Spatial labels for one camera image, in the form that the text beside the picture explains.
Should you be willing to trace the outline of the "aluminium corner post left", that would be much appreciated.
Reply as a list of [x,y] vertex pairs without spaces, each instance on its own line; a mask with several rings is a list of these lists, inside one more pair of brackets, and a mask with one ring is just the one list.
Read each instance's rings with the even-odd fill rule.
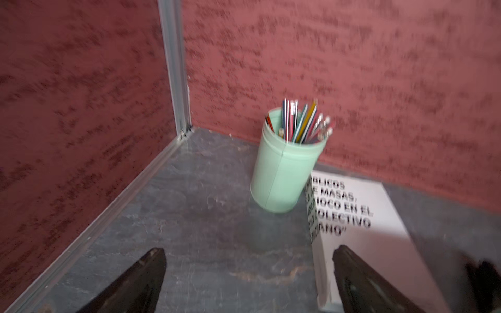
[[181,1],[159,0],[158,6],[176,132],[179,136],[186,136],[192,128],[192,119],[185,62]]

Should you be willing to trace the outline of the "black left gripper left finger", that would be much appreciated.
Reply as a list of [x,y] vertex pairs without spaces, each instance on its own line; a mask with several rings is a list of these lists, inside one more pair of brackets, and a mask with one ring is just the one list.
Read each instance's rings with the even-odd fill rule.
[[79,312],[155,312],[166,269],[164,249],[152,248]]

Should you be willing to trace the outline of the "white book with black text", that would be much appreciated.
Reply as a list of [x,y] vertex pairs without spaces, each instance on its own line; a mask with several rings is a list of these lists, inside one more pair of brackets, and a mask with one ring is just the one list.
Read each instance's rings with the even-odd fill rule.
[[319,310],[343,311],[333,255],[345,245],[420,309],[450,311],[382,183],[314,170],[305,195]]

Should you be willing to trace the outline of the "coloured pencils bunch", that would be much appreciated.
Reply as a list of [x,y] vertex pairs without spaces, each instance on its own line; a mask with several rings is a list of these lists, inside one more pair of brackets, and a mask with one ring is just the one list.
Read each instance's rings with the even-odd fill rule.
[[284,99],[278,109],[265,115],[264,121],[269,131],[292,144],[312,145],[333,134],[331,117],[320,111],[318,99],[303,107],[299,100]]

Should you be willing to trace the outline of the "mint green pencil cup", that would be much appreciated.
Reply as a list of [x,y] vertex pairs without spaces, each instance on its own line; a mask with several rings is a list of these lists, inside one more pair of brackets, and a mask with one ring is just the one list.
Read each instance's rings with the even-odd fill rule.
[[284,141],[277,134],[281,127],[281,115],[280,108],[268,112],[273,127],[263,124],[250,186],[255,202],[273,213],[287,213],[296,206],[327,144],[326,140],[313,144]]

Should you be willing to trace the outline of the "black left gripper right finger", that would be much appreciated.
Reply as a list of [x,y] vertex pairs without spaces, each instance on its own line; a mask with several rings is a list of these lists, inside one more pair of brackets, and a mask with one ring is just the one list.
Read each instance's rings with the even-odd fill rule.
[[348,246],[341,245],[336,249],[332,260],[345,312],[423,311]]

